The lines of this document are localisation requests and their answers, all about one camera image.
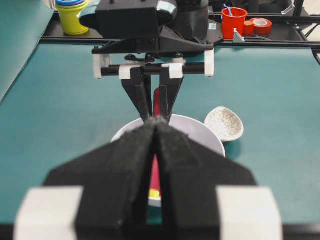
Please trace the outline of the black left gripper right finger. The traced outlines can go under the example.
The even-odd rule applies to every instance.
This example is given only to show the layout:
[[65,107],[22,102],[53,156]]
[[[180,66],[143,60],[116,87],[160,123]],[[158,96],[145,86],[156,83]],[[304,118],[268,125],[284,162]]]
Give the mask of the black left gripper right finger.
[[157,123],[162,217],[170,240],[281,240],[280,211],[251,171]]

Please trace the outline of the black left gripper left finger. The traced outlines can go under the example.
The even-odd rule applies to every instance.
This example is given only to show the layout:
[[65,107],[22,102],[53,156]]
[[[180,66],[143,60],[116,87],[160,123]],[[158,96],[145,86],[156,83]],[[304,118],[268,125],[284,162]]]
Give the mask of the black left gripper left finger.
[[30,188],[16,240],[119,240],[146,221],[156,122],[53,168]]

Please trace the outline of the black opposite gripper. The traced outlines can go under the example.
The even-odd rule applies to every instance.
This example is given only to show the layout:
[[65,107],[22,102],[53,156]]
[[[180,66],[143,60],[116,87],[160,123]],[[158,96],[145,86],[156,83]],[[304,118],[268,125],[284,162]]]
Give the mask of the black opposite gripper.
[[173,58],[171,62],[162,64],[159,79],[160,114],[169,123],[184,80],[183,67],[187,66],[184,58],[204,53],[204,62],[195,71],[206,77],[214,75],[215,30],[211,27],[209,24],[203,40],[186,40],[164,27],[159,38],[111,41],[103,47],[94,48],[94,77],[101,79],[103,69],[111,68],[112,54],[127,54],[125,63],[120,65],[115,74],[119,75],[122,87],[145,122],[153,117],[151,76],[145,74],[145,66],[155,59]]

